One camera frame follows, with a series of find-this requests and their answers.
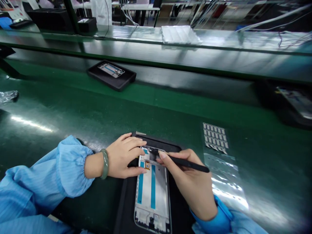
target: black tray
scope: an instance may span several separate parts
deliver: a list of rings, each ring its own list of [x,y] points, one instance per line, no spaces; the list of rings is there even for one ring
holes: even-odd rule
[[[175,143],[133,133],[132,136],[147,141],[147,145],[167,152],[179,152],[183,147]],[[138,159],[133,160],[129,166],[137,166]],[[195,222],[189,206],[181,195],[172,175],[168,173],[169,196],[171,207],[172,233],[193,233],[192,224]],[[152,232],[138,227],[134,222],[134,208],[136,198],[137,177],[130,177],[124,180],[120,196],[120,202],[115,222],[114,234],[151,234]]]
[[[310,98],[312,97],[312,86],[277,80],[259,80],[254,84],[255,93],[260,103],[264,107],[274,110],[284,124],[312,130],[312,120],[304,118],[298,113],[288,100],[280,94],[279,90],[276,88],[278,86],[302,90],[309,95]]]
[[[25,26],[30,25],[30,24],[33,24],[33,22],[31,20],[23,20],[21,22],[11,24],[10,27],[13,29],[19,29],[19,28],[25,27]]]
[[[114,78],[111,75],[105,73],[104,71],[102,71],[101,69],[98,68],[99,65],[103,64],[103,63],[110,63],[122,70],[125,71],[124,74],[122,74],[120,77],[118,78]],[[130,82],[134,82],[136,79],[137,74],[133,71],[130,71],[120,65],[117,65],[116,63],[107,61],[107,60],[103,60],[99,63],[97,63],[96,65],[94,65],[93,67],[89,68],[87,70],[87,73],[89,76],[100,80],[101,82],[105,83],[107,86],[109,86],[110,88],[121,92]]]

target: black box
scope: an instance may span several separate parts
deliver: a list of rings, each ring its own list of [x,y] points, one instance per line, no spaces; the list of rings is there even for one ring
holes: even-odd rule
[[[179,152],[184,148],[175,143],[142,135],[140,133],[132,133],[132,137],[139,137],[147,141],[147,145],[166,152]],[[129,166],[138,166],[138,159],[134,159]],[[172,233],[194,233],[192,224],[195,219],[192,216],[189,206],[184,197],[180,193],[175,180],[171,173],[168,173],[169,181],[169,197],[170,197],[170,210],[171,210],[171,226]],[[124,179],[123,187],[120,196],[120,202],[115,222],[114,234],[150,234],[152,232],[141,228],[134,222],[134,207],[136,198],[137,177],[129,177]]]
[[[102,71],[101,69],[98,68],[98,66],[100,66],[104,63],[109,63],[109,64],[111,64],[111,65],[113,65],[119,69],[124,70],[125,72],[120,77],[114,78],[111,75],[105,73],[104,71]],[[135,72],[130,71],[129,69],[121,67],[121,66],[117,65],[116,63],[109,62],[107,60],[103,60],[103,61],[97,63],[96,65],[94,65],[93,67],[89,68],[87,70],[87,73],[92,78],[100,80],[101,82],[103,82],[107,86],[109,86],[110,88],[112,88],[116,91],[119,91],[119,92],[121,92],[130,82],[134,82],[136,79],[136,76],[137,76],[137,74]]]
[[[95,32],[98,29],[97,19],[95,17],[81,18],[78,21],[78,26],[79,26],[80,32],[83,32],[83,33]]]
[[[259,80],[254,83],[255,93],[262,106],[274,110],[284,124],[312,130],[312,119],[304,118],[281,94],[278,87],[300,91],[312,100],[312,86],[279,80]]]
[[[73,32],[66,9],[41,8],[27,14],[40,29]]]

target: black stylus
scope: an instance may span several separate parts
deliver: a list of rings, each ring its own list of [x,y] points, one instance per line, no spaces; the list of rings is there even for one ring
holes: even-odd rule
[[[202,165],[199,165],[197,163],[194,163],[194,162],[190,162],[190,161],[187,161],[185,159],[180,159],[180,158],[175,158],[175,157],[172,157],[170,155],[168,155],[172,161],[175,163],[175,164],[178,164],[180,166],[185,166],[185,167],[189,167],[189,168],[193,168],[197,171],[202,171],[202,172],[210,172],[209,168],[206,167],[206,166],[202,166]]]

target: finger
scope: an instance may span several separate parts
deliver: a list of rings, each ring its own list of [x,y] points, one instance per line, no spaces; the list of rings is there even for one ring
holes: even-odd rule
[[[171,172],[173,178],[177,182],[177,180],[181,180],[184,176],[183,171],[172,161],[168,155],[162,151],[158,151],[161,160],[163,161],[164,165],[167,169]]]
[[[121,136],[117,139],[117,141],[123,141],[123,140],[125,140],[126,138],[128,138],[128,137],[131,136],[131,135],[132,135],[132,133],[123,134],[123,135],[121,135]]]
[[[126,138],[125,140],[123,140],[123,143],[125,144],[125,143],[128,143],[129,141],[137,140],[137,139],[143,140],[143,139],[141,139],[141,138],[137,138],[137,137],[131,136],[131,137],[128,137],[128,138]]]
[[[143,149],[141,149],[139,147],[135,147],[134,149],[129,151],[129,159],[131,161],[140,155],[145,155],[145,152]]]
[[[163,164],[163,161],[159,158],[156,158],[156,161],[159,163],[159,164]]]
[[[143,168],[143,167],[128,167],[125,171],[124,171],[124,178],[128,178],[128,177],[133,177],[133,176],[138,176],[140,174],[144,174],[147,171]]]
[[[182,150],[179,153],[170,152],[168,154],[175,158],[186,159],[190,162],[197,163],[199,165],[204,165],[202,161],[199,159],[199,157],[195,154],[195,152],[191,149]]]
[[[141,146],[144,146],[146,144],[147,144],[146,141],[141,141],[140,139],[136,139],[136,140],[129,141],[128,143],[125,144],[125,146],[126,146],[126,149],[128,151],[130,151],[135,147],[141,147]]]

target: green bangle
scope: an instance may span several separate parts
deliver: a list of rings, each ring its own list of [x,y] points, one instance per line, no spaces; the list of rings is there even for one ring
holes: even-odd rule
[[[101,179],[106,179],[107,174],[108,174],[108,168],[109,168],[109,162],[108,162],[108,155],[106,149],[101,149],[103,153],[103,159],[104,159],[104,166],[103,166],[103,174],[101,176]]]

